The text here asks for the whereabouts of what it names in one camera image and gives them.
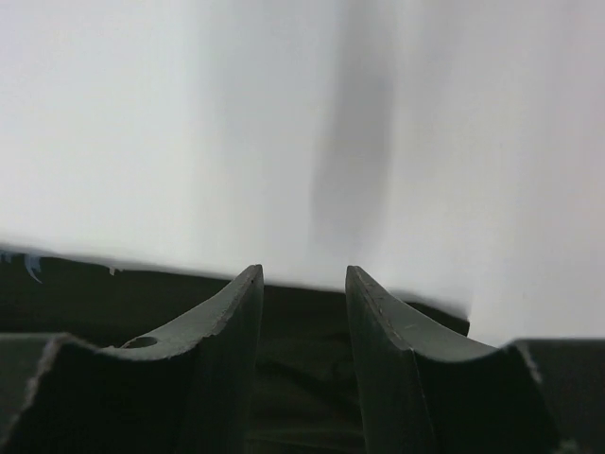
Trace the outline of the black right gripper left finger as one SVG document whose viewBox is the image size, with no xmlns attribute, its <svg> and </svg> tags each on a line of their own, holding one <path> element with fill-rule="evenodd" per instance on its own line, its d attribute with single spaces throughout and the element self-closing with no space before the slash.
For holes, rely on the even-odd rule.
<svg viewBox="0 0 605 454">
<path fill-rule="evenodd" d="M 120 348 L 3 335 L 2 451 L 243 452 L 263 298 L 263 270 L 251 265 Z"/>
</svg>

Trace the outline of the black t shirt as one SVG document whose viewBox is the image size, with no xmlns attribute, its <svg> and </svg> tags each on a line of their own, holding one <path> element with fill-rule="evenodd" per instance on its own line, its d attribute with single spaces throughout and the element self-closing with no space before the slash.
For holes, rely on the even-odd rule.
<svg viewBox="0 0 605 454">
<path fill-rule="evenodd" d="M 231 281 L 4 252 L 1 338 L 67 333 L 120 348 Z M 343 294 L 264 282 L 245 442 L 241 453 L 371 453 Z"/>
</svg>

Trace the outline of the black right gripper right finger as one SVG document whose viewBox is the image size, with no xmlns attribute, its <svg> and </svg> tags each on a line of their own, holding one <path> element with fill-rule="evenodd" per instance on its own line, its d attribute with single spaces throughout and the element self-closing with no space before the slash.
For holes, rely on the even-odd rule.
<svg viewBox="0 0 605 454">
<path fill-rule="evenodd" d="M 471 340 L 358 266 L 346 303 L 371 453 L 600 453 L 604 342 Z"/>
</svg>

